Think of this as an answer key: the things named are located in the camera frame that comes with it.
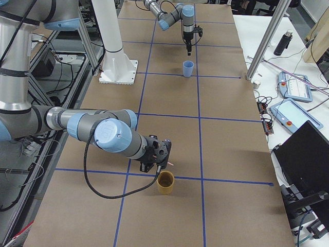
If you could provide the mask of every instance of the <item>white desk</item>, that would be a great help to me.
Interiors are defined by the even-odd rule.
[[[243,49],[243,54],[245,57],[246,62],[251,62],[248,59],[248,56],[254,57],[257,48],[262,40],[262,37],[265,33],[265,30],[270,22],[271,17],[266,16],[242,16],[242,15],[235,15],[234,20],[236,23],[237,32],[239,34],[241,46]],[[289,57],[295,53],[300,52],[305,45],[303,41],[299,38],[297,31],[293,27],[292,23],[290,22],[289,18],[284,17],[279,25],[275,35],[272,38],[272,43],[278,43],[282,37],[282,35],[288,30],[293,30],[293,39],[291,40],[288,49],[284,50],[282,53],[282,57]],[[270,45],[264,55],[266,60],[270,58],[277,57],[273,54],[276,45]],[[272,59],[271,62],[278,65],[279,67],[293,72],[297,63],[300,61],[302,53],[294,55],[290,58],[277,58]],[[279,70],[274,68],[273,66],[261,63],[258,67],[257,73],[254,75],[252,81],[259,80],[261,82],[260,87],[257,91],[260,93],[261,96],[272,96],[273,98],[277,96],[276,87],[278,83],[278,74],[280,73]],[[303,60],[299,62],[299,65],[295,71],[297,74],[305,74],[308,76],[310,82],[315,86],[326,86],[324,82],[322,82],[319,78],[321,72],[319,71],[316,64],[307,64]],[[320,92],[312,91],[313,102],[310,103],[302,103],[298,102],[303,108],[306,110],[311,109],[312,107],[318,105],[325,99],[327,96]],[[279,94],[278,98],[274,99],[269,106],[281,102],[283,100],[282,96]],[[312,110],[310,112],[315,118],[317,118],[321,123],[323,123],[324,127],[320,130],[321,133],[329,139],[329,101],[324,103],[323,105],[319,106],[318,108]],[[291,133],[283,127],[277,120],[275,120],[275,124],[273,127],[274,134],[269,136],[268,147],[272,149],[277,144],[284,143],[290,136]],[[273,164],[276,168],[277,177],[280,185],[284,184],[284,179],[282,179],[281,170],[278,168],[278,162],[275,158],[272,157]],[[308,235],[308,231],[305,229],[301,232],[301,238],[303,239]],[[312,246],[312,247],[325,247],[329,245],[329,234],[326,234],[321,239],[310,239],[303,243],[303,246]]]

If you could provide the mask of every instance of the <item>bottle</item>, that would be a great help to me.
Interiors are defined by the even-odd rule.
[[[288,48],[288,45],[290,43],[290,40],[293,38],[293,31],[287,30],[287,32],[282,36],[280,42],[278,43],[274,55],[280,56],[284,49]]]

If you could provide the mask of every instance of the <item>device screen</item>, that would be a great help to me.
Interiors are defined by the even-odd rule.
[[[297,76],[303,80],[306,78],[304,76]],[[307,85],[296,78],[290,77],[287,79],[287,86],[288,86],[288,94],[291,96],[301,97],[301,98],[308,98],[307,94]]]
[[[296,107],[291,101],[283,102],[281,105],[276,107],[282,115],[284,115],[288,120],[293,122],[297,128],[300,128],[307,120],[310,120],[315,126],[319,126],[317,122],[314,122],[309,118],[303,111]]]

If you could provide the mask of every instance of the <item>computer monitor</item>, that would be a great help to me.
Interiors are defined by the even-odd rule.
[[[329,192],[329,141],[310,122],[305,122],[283,145],[274,150],[288,183],[303,197]],[[329,200],[311,206],[329,229]]]

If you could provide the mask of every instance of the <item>office chair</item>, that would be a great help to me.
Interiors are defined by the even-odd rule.
[[[301,0],[292,0],[289,4],[289,8],[296,8],[300,5]],[[260,14],[261,11],[266,13],[266,16],[273,16],[275,7],[278,5],[279,0],[250,0],[245,15],[252,15],[253,9],[255,8],[256,2],[265,3],[269,5],[269,9],[259,9],[257,10],[257,15]]]

